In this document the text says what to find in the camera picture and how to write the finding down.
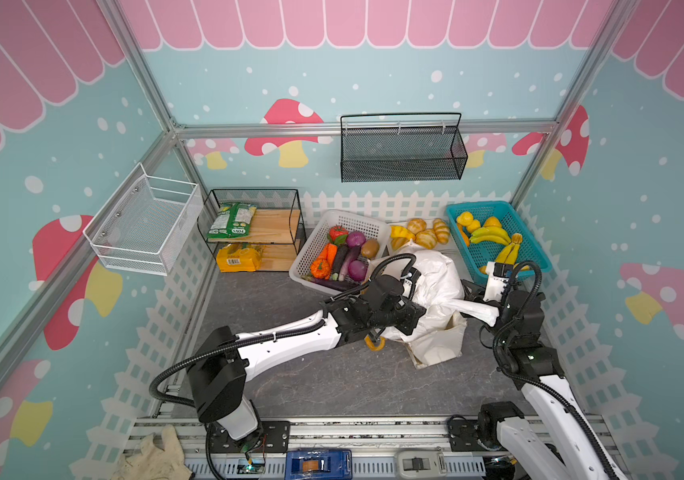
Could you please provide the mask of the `white plastic grocery bag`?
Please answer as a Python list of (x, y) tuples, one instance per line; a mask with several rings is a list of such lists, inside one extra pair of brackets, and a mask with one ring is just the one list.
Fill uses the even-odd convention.
[(402, 247), (398, 254), (413, 254), (413, 267), (420, 277), (414, 287), (412, 301), (424, 307), (413, 332), (409, 335), (395, 327), (387, 327), (383, 336), (387, 340), (412, 343), (430, 334), (445, 330), (455, 313), (469, 314), (490, 327), (499, 317), (497, 307), (465, 300), (465, 292), (453, 260), (436, 250), (424, 249), (416, 244)]

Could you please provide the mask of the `white canvas tote bag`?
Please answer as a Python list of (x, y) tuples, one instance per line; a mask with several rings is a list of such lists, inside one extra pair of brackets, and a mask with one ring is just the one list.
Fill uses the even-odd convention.
[(466, 328), (467, 321), (458, 311), (451, 314), (428, 311), (419, 319), (411, 335), (388, 327), (376, 343), (368, 341), (368, 346), (378, 351), (382, 349), (382, 342), (400, 344), (413, 366), (422, 370), (461, 357)]

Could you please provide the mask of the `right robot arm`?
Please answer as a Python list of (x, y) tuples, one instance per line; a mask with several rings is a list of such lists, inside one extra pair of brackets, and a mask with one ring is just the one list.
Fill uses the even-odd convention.
[(548, 437), (535, 432), (515, 403), (489, 402), (473, 419), (448, 418), (451, 450), (506, 455), (532, 479), (625, 478), (582, 412), (556, 350), (540, 340), (545, 298), (540, 267), (531, 260), (490, 262), (486, 272), (485, 286), (466, 285), (468, 300), (460, 310), (474, 318), (490, 311), (484, 323), (497, 368), (535, 409)]

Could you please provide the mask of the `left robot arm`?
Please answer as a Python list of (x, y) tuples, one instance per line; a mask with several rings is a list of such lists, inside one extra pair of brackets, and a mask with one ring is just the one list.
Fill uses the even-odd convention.
[(148, 390), (152, 398), (190, 407), (206, 428), (224, 431), (247, 452), (264, 440), (259, 415), (244, 394), (260, 374), (311, 353), (365, 342), (375, 349), (394, 328), (411, 334), (425, 307), (413, 296), (420, 276), (410, 253), (390, 256), (369, 278), (321, 304), (309, 317), (262, 332), (234, 334), (229, 327), (213, 332), (206, 346), (159, 373)]

